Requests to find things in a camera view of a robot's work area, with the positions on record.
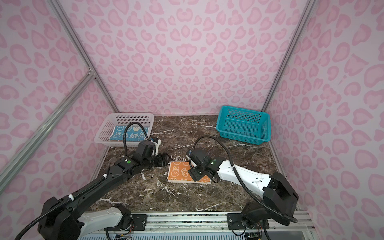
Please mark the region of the teal patterned towel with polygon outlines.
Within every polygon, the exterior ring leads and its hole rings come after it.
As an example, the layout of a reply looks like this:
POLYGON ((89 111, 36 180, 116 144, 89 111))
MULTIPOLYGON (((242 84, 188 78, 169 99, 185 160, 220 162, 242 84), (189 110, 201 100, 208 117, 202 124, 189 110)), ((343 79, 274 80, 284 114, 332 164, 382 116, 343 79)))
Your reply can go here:
MULTIPOLYGON (((123 141, 123 133, 125 132, 126 126, 115 126, 109 140, 110 141, 123 141)), ((143 129, 138 125, 132 125, 126 132, 127 142, 139 142, 146 140, 143 129)))

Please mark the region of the orange patterned towel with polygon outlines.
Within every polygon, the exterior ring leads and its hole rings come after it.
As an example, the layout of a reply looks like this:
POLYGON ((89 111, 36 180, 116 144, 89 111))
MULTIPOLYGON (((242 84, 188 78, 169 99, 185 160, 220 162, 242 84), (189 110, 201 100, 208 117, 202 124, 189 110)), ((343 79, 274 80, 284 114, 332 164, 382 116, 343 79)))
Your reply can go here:
POLYGON ((169 166, 168 182, 169 183, 183 183, 183 184, 211 184, 211 180, 204 176, 201 180, 195 182, 189 175, 190 170, 188 162, 172 161, 169 166))

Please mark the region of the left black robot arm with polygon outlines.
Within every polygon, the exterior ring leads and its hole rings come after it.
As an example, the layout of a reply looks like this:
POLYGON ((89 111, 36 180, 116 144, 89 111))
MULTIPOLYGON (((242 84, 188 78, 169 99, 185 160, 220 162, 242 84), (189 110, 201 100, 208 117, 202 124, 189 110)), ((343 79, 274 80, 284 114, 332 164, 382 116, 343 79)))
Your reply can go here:
POLYGON ((131 211, 123 204, 99 212, 86 210, 101 197, 144 170, 165 167, 171 161, 167 153, 159 153, 157 143, 143 141, 135 151, 126 153, 106 172, 81 189, 61 198, 52 197, 44 203, 38 232, 45 240, 76 240, 89 233, 132 225, 131 211))

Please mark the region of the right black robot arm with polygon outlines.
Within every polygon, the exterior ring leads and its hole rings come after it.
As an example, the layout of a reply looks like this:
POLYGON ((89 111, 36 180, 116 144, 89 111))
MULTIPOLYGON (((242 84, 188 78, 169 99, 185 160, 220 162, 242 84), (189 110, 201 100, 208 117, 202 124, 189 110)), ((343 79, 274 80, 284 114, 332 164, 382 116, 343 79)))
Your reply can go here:
POLYGON ((242 210, 242 222, 252 228, 259 222, 273 219, 288 226, 297 223, 294 217, 299 196, 286 177, 280 173, 261 174, 232 164, 222 157, 211 158, 203 150, 187 151, 193 181, 208 177, 212 182, 227 181, 244 188, 253 199, 242 210))

